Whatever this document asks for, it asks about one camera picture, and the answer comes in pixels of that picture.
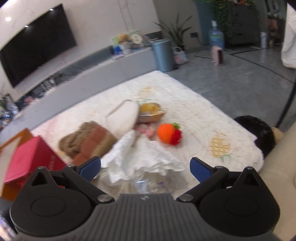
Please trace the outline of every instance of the orange crochet ball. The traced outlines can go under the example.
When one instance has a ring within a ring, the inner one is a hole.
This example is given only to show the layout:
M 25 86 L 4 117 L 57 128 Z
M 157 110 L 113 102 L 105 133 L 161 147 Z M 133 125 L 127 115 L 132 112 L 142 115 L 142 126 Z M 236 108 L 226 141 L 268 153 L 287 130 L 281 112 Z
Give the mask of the orange crochet ball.
M 159 139 L 166 144 L 169 144 L 173 134 L 175 133 L 175 127 L 172 124 L 161 124 L 157 129 L 157 135 Z

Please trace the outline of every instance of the red box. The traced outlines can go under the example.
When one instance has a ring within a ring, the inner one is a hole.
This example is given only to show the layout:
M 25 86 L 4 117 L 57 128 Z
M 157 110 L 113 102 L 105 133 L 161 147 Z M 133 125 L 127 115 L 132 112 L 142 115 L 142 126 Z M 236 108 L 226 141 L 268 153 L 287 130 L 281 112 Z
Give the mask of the red box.
M 14 181 L 23 186 L 39 166 L 45 166 L 48 170 L 61 170 L 66 166 L 41 136 L 33 137 L 16 149 L 6 172 L 5 183 Z

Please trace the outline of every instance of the marble floor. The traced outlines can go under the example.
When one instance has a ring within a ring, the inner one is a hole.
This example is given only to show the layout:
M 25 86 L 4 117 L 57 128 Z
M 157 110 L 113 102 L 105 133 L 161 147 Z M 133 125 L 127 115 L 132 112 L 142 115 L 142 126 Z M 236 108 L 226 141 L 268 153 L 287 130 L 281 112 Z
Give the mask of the marble floor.
M 189 63 L 168 74 L 232 118 L 252 115 L 275 126 L 294 81 L 294 70 L 282 65 L 280 49 L 226 49 L 220 66 L 212 63 L 209 50 L 188 56 Z M 296 101 L 280 129 L 287 131 L 295 121 Z

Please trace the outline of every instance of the brown plush item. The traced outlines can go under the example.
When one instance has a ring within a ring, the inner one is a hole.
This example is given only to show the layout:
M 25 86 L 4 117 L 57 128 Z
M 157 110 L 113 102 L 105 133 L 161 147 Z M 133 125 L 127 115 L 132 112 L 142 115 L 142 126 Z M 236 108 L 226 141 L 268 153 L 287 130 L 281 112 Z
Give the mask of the brown plush item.
M 102 157 L 116 142 L 108 130 L 91 121 L 84 122 L 79 130 L 62 138 L 59 148 L 79 166 L 94 156 Z

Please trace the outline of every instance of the electrical outlet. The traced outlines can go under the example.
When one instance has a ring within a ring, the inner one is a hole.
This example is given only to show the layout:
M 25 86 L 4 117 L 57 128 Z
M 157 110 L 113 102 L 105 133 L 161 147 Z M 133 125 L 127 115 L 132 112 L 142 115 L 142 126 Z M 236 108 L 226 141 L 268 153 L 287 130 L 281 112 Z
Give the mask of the electrical outlet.
M 190 33 L 190 38 L 198 38 L 198 32 Z

